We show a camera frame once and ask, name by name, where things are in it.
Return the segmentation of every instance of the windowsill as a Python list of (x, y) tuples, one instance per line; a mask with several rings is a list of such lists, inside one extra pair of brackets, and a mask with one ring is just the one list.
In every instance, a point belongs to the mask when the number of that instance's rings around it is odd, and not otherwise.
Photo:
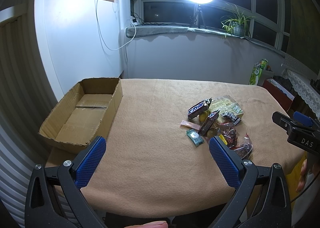
[[(189, 28), (189, 27), (183, 27), (179, 25), (163, 25), (163, 26), (154, 26), (154, 25), (139, 25), (136, 26), (137, 33), (135, 38), (141, 38), (141, 37), (147, 37), (147, 36), (155, 36), (155, 35), (162, 35), (162, 34), (181, 34), (181, 33), (186, 33), (188, 31), (194, 32), (194, 33), (201, 33), (201, 34), (212, 34), (212, 35), (219, 35), (219, 36), (227, 36), (227, 37), (232, 37), (232, 38), (240, 38), (240, 39), (246, 39), (247, 41), (251, 42), (252, 44), (255, 44), (257, 46), (266, 48), (268, 50), (271, 50), (278, 55), (284, 57), (285, 53), (281, 50), (277, 50), (275, 47), (261, 42), (256, 39), (252, 39), (249, 37), (238, 37), (234, 36), (231, 34), (226, 33), (225, 31), (218, 30), (218, 29), (198, 29), (198, 28)], [(128, 27), (125, 30), (125, 35), (129, 38), (132, 39), (134, 36), (134, 27)]]

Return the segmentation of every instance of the plant pot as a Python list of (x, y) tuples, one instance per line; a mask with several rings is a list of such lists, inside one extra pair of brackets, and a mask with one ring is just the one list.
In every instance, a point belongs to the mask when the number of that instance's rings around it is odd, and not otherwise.
[(239, 25), (238, 23), (231, 22), (230, 23), (232, 26), (235, 26), (233, 28), (233, 35), (239, 36), (239, 37), (244, 37), (245, 31), (244, 31), (244, 25)]

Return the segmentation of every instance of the lace cloth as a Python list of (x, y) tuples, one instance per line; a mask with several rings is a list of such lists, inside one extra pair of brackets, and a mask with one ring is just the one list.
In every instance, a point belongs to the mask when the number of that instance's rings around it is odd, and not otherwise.
[(310, 80), (290, 69), (285, 69), (284, 78), (288, 78), (292, 83), (293, 89), (301, 96), (311, 110), (320, 120), (320, 94), (310, 85)]

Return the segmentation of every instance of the white cabinet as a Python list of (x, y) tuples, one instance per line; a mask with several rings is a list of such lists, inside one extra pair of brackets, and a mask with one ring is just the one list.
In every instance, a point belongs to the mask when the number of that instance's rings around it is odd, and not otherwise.
[[(111, 49), (119, 47), (118, 13), (114, 3), (98, 2), (100, 30)], [(90, 77), (119, 77), (119, 51), (100, 40), (94, 0), (44, 0), (44, 23), (55, 72), (64, 93)]]

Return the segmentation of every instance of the open cardboard box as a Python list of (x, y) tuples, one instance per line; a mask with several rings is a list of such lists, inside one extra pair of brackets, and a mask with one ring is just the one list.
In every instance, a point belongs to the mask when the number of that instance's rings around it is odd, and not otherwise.
[(84, 79), (58, 102), (39, 133), (49, 145), (77, 154), (96, 136), (107, 138), (121, 99), (119, 78)]

